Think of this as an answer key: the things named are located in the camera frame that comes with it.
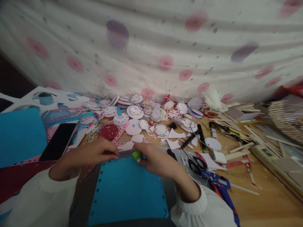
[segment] wooden table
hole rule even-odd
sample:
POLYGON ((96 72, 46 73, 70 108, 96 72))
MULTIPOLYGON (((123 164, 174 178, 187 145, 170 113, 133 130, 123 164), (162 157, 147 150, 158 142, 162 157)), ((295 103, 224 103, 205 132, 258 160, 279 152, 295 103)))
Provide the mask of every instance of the wooden table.
MULTIPOLYGON (((104 118, 102 123, 107 123, 108 118, 104 118)), ((203 134, 205 137, 210 137, 209 132, 209 120, 202 118, 197 120, 198 123, 203 122, 207 128, 201 124, 203 134)), ((160 122, 160 124, 169 125, 170 120, 160 122)), ((248 133, 243 124, 238 125, 243 132, 248 133)), ((176 130, 178 133, 185 132, 178 127, 176 130)), ((154 139, 153 137, 147 137, 145 131, 141 132, 145 136, 146 140, 150 143, 160 145, 160 139, 154 139)), ((122 139, 130 139, 129 135, 122 134, 122 139)), ((86 142, 88 135, 83 139, 82 143, 86 142)), ((222 144, 221 152, 228 154, 229 150, 238 147, 238 142, 235 139, 229 138, 224 134, 218 133, 218 140, 222 144)), ((193 149, 186 148, 187 151, 202 152, 200 144, 193 149)), ((226 171, 217 170, 217 174, 226 177, 231 183, 238 186, 255 191, 260 195, 254 195, 249 192, 243 191, 238 188, 229 190, 229 195, 233 201, 233 204, 240 217, 242 227, 262 227, 262 226, 303 226, 303 203, 295 197, 295 195, 289 191, 253 154, 249 155, 252 166, 252 174, 255 178, 257 186, 253 186, 247 174, 247 169, 244 165, 228 168, 228 172, 238 174, 242 176, 236 176, 227 173, 226 171)), ((86 172, 86 168, 81 171, 80 179, 86 172)))

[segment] fabric backdrop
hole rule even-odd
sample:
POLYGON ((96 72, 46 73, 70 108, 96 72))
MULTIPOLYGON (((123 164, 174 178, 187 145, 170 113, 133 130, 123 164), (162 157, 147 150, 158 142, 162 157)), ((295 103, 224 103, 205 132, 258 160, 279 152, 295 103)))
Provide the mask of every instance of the fabric backdrop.
POLYGON ((6 0, 0 50, 70 92, 261 101, 303 79, 303 0, 6 0))

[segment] smartphone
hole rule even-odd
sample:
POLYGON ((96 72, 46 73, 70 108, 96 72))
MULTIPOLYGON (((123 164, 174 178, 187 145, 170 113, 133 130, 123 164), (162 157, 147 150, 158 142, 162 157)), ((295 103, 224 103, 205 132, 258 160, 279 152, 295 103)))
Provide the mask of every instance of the smartphone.
POLYGON ((76 130, 76 123, 60 124, 47 147, 43 151, 39 161, 58 160, 66 151, 76 130))

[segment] white sweater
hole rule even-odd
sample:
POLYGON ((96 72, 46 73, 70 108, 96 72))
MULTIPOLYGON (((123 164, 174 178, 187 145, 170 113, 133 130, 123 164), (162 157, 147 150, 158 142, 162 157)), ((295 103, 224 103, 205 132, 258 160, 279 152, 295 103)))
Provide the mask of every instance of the white sweater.
MULTIPOLYGON (((4 226, 68 226, 69 209, 79 175, 59 182, 49 178, 49 170, 39 172, 23 186, 4 226)), ((194 203, 184 203, 177 195, 177 203, 170 213, 175 225, 235 227, 229 206, 209 188, 200 185, 200 189, 201 197, 194 203)))

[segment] red paper circle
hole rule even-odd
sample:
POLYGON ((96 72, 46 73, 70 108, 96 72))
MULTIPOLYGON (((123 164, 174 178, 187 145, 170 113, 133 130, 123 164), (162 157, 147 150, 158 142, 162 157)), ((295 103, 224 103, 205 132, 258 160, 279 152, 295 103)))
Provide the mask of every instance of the red paper circle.
POLYGON ((118 134, 119 129, 114 124, 104 125, 103 128, 99 131, 99 137, 103 137, 109 141, 112 141, 118 134))

